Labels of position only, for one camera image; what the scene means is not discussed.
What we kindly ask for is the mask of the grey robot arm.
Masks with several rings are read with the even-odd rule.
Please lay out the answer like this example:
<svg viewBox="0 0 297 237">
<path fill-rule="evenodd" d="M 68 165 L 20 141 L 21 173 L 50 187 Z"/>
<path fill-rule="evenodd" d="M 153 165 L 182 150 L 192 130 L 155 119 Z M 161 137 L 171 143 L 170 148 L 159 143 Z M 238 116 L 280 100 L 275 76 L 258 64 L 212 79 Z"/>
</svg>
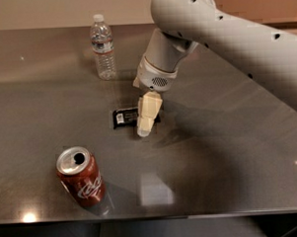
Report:
<svg viewBox="0 0 297 237">
<path fill-rule="evenodd" d="M 150 134 L 177 78 L 197 45 L 230 62 L 297 112 L 297 35 L 219 11 L 213 0 L 151 0 L 156 29 L 137 68 L 137 133 Z"/>
</svg>

